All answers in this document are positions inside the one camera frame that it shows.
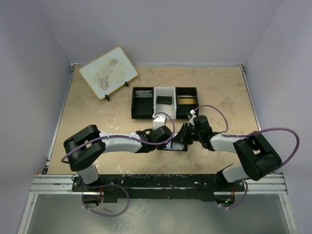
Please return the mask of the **black leather card holder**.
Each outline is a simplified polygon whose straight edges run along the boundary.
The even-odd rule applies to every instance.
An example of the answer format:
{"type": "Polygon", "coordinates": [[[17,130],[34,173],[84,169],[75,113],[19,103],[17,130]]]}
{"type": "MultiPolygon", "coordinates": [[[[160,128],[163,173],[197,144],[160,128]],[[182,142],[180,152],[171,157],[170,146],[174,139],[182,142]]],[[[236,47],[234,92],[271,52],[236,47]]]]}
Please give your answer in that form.
{"type": "Polygon", "coordinates": [[[160,151],[179,151],[179,152],[187,152],[188,146],[185,144],[169,142],[166,145],[160,145],[157,147],[157,150],[160,151]]]}

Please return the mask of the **black and white tray organizer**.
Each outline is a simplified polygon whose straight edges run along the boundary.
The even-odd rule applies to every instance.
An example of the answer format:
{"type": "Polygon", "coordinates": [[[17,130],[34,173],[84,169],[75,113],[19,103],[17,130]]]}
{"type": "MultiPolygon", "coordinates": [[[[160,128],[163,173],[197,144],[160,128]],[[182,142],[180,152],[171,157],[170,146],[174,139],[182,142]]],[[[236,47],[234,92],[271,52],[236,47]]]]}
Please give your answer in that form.
{"type": "Polygon", "coordinates": [[[131,118],[151,119],[153,114],[165,112],[172,119],[185,120],[198,106],[195,87],[134,87],[131,118]]]}

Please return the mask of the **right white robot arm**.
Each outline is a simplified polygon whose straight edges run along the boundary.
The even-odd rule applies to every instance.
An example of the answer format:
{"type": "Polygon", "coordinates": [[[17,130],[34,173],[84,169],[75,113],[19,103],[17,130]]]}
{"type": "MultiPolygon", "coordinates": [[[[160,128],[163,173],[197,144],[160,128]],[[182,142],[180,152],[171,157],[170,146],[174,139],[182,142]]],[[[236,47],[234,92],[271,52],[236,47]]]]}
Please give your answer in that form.
{"type": "Polygon", "coordinates": [[[197,116],[192,123],[184,123],[173,138],[173,142],[184,145],[191,145],[194,141],[209,151],[237,154],[240,162],[219,172],[228,183],[243,179],[258,181],[282,165],[281,157],[261,133],[254,136],[225,136],[221,132],[214,132],[205,116],[197,116]]]}

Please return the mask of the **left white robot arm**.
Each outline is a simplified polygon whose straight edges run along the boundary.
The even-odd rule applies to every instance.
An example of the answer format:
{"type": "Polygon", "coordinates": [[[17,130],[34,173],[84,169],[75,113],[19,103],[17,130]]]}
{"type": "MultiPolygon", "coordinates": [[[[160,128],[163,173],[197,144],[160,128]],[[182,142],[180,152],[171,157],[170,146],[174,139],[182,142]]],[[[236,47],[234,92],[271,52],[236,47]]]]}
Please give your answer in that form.
{"type": "Polygon", "coordinates": [[[163,125],[157,129],[145,129],[130,134],[112,134],[89,125],[66,139],[63,143],[66,155],[61,162],[81,177],[87,185],[99,180],[94,162],[103,153],[149,153],[164,146],[173,138],[171,130],[163,125]]]}

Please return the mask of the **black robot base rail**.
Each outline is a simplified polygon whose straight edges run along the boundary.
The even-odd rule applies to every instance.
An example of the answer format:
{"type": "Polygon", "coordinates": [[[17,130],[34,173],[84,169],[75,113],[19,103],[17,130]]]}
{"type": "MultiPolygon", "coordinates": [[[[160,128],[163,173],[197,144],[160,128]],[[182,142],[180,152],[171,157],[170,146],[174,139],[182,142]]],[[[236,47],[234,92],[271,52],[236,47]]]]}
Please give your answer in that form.
{"type": "Polygon", "coordinates": [[[99,180],[84,185],[81,178],[72,177],[73,192],[95,195],[103,203],[120,199],[196,199],[204,202],[235,201],[236,192],[244,192],[242,180],[228,183],[217,174],[134,174],[99,175],[99,180]]]}

